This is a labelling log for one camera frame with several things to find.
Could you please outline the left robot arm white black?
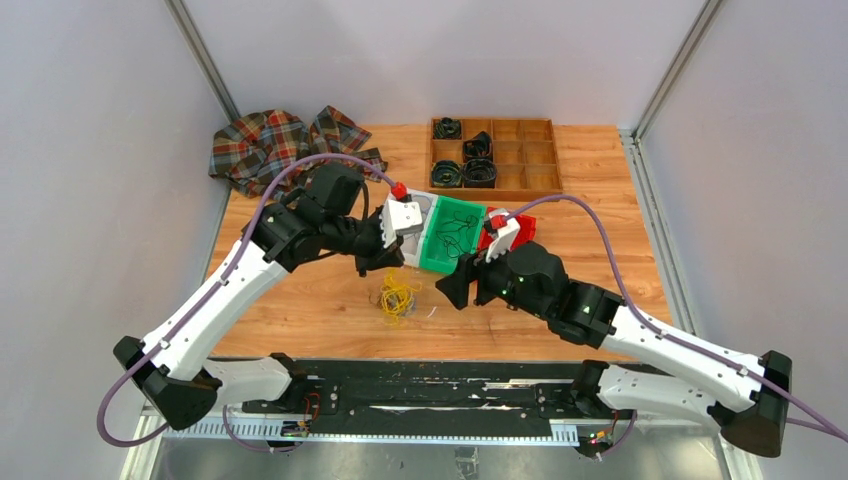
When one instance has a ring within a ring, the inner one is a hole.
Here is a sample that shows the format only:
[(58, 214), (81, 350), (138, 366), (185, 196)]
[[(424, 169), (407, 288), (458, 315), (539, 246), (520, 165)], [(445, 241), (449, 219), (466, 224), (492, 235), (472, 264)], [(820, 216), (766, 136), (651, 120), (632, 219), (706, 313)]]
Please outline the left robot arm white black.
[(361, 276), (403, 266), (403, 241), (423, 226), (419, 205), (397, 183), (382, 205), (355, 218), (351, 210), (364, 192), (358, 171), (336, 162), (319, 166), (308, 186), (258, 210), (223, 263), (168, 320), (116, 344), (128, 379), (171, 429), (248, 401), (270, 401), (283, 413), (304, 405), (305, 376), (286, 355), (209, 356), (255, 301), (304, 264), (326, 254), (351, 256)]

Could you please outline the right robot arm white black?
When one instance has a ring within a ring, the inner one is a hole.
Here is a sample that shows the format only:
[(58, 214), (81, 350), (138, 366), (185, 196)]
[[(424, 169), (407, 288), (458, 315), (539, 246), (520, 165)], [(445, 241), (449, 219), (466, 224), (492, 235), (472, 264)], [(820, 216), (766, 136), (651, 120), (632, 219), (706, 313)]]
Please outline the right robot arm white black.
[(606, 408), (656, 413), (718, 430), (753, 455), (782, 453), (792, 361), (769, 350), (747, 354), (710, 343), (647, 315), (603, 287), (572, 280), (562, 260), (529, 242), (493, 259), (464, 254), (436, 283), (458, 310), (499, 299), (543, 320), (560, 339), (633, 357), (659, 369), (639, 378), (622, 367), (586, 361), (571, 400), (582, 415)]

